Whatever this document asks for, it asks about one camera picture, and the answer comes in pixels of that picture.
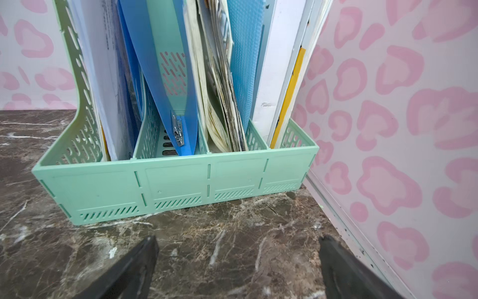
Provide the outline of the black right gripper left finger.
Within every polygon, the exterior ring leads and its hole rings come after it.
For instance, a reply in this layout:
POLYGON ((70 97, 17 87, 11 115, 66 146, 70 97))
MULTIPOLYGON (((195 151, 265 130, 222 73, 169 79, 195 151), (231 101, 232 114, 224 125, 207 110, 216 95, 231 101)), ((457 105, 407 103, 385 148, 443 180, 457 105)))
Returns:
POLYGON ((144 238, 76 299, 146 299, 159 254, 154 235, 144 238))

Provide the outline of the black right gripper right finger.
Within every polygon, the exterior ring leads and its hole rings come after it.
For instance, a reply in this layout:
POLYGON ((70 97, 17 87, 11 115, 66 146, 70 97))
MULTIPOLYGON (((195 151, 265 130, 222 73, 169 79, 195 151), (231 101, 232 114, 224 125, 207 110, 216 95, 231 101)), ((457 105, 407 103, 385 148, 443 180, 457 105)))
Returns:
POLYGON ((400 299, 388 286, 332 236, 320 238, 319 257, 329 299, 400 299))

